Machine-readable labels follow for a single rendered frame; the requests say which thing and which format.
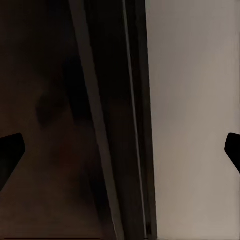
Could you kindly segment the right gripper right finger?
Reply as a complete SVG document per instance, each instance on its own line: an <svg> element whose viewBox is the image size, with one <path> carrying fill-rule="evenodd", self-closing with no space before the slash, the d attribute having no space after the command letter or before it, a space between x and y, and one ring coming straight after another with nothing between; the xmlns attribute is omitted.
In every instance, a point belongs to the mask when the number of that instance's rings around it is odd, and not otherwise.
<svg viewBox="0 0 240 240"><path fill-rule="evenodd" d="M240 172L240 135L229 133L225 144L225 152Z"/></svg>

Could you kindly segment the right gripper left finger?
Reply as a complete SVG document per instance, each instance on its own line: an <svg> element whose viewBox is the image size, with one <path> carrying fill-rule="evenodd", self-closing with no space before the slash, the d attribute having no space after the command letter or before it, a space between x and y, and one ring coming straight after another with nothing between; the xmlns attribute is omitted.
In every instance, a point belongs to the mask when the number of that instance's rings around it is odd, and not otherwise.
<svg viewBox="0 0 240 240"><path fill-rule="evenodd" d="M0 138L0 192L26 152L21 133Z"/></svg>

